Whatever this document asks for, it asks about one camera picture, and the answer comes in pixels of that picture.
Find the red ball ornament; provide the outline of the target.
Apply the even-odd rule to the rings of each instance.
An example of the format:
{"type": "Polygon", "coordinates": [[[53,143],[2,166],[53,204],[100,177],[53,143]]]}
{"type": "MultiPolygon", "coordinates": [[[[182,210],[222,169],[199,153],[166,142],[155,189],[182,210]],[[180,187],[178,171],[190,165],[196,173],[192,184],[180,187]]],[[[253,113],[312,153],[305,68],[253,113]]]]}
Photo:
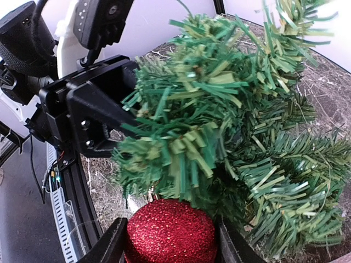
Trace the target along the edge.
{"type": "Polygon", "coordinates": [[[217,249],[212,219],[177,199],[148,203],[127,224],[127,262],[214,262],[217,249]]]}

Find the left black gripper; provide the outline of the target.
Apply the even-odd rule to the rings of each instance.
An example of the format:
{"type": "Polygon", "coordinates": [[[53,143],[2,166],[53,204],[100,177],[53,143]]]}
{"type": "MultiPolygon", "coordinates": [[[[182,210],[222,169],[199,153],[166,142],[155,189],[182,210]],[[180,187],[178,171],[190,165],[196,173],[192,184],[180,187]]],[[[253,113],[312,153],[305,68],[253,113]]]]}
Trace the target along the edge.
{"type": "Polygon", "coordinates": [[[53,38],[41,13],[45,1],[29,1],[1,18],[1,91],[10,101],[28,105],[39,97],[37,110],[25,127],[40,141],[65,153],[109,157],[115,147],[114,129],[137,138],[126,124],[137,126],[122,107],[131,95],[137,63],[123,55],[82,67],[89,50],[73,33],[73,1],[66,20],[53,38]]]}

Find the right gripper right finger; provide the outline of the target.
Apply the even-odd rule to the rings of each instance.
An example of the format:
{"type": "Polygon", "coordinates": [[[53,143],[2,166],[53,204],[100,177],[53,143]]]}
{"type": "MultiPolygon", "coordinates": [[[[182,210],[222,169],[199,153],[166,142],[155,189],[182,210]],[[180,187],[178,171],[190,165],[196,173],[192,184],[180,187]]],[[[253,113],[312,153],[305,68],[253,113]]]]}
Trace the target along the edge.
{"type": "Polygon", "coordinates": [[[217,262],[265,263],[229,220],[217,218],[217,262]]]}

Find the small green christmas tree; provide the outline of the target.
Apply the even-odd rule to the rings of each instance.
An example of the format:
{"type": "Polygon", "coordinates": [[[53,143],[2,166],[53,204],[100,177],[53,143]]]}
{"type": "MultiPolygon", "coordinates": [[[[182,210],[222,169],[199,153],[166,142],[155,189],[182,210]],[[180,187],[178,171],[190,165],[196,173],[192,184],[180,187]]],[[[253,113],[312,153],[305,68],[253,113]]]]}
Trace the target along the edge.
{"type": "Polygon", "coordinates": [[[297,132],[315,117],[295,90],[315,60],[310,36],[325,1],[264,7],[264,38],[240,18],[189,14],[166,61],[139,60],[122,101],[136,118],[113,152],[124,195],[148,191],[188,201],[237,227],[269,256],[341,243],[337,203],[350,170],[350,141],[338,130],[297,132]]]}

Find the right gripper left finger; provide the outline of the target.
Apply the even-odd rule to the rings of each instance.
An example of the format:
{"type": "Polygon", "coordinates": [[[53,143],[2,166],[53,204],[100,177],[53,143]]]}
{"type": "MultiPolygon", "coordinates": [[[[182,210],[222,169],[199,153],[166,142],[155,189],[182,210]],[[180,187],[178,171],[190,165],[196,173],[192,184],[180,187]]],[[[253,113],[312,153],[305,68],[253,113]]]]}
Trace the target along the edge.
{"type": "Polygon", "coordinates": [[[127,240],[127,218],[117,218],[94,247],[77,263],[120,262],[127,240]]]}

